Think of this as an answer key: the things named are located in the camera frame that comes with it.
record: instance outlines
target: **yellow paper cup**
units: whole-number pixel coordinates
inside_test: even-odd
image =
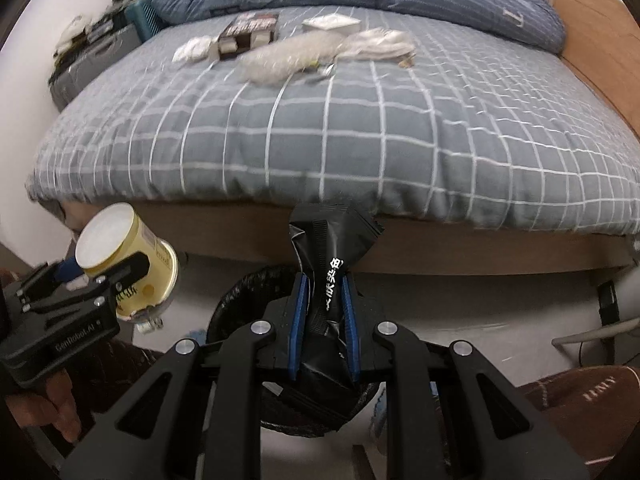
[[[76,244],[78,265],[91,278],[138,251],[148,256],[149,272],[129,288],[118,291],[117,314],[126,320],[148,319],[151,310],[166,306],[178,277],[175,251],[157,238],[127,203],[100,211]]]

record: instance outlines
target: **finger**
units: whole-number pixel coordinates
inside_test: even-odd
[[[56,407],[36,394],[7,396],[6,405],[21,428],[53,424],[59,417]]]
[[[53,426],[66,441],[75,442],[78,440],[82,425],[78,412],[76,412],[76,403],[72,398],[58,408],[58,418],[54,421]]]
[[[51,402],[56,406],[62,406],[69,399],[73,399],[71,393],[72,387],[73,385],[69,374],[66,373],[66,370],[60,370],[47,379],[47,397],[49,397]]]

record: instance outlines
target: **black snack bag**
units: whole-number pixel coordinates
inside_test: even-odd
[[[300,268],[313,283],[307,331],[339,337],[342,278],[375,243],[383,227],[352,204],[299,204],[289,236]]]
[[[257,10],[236,17],[218,37],[220,59],[230,59],[278,39],[277,12]]]

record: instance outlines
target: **wooden headboard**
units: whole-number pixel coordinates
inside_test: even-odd
[[[567,30],[564,63],[640,138],[640,27],[619,0],[556,0]]]

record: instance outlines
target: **bed base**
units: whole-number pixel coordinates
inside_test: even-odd
[[[79,232],[106,205],[63,203],[65,223]],[[264,264],[296,261],[289,241],[290,208],[239,203],[132,205],[151,230],[178,251]],[[616,270],[634,264],[625,237],[379,220],[385,233],[356,271],[487,276]]]

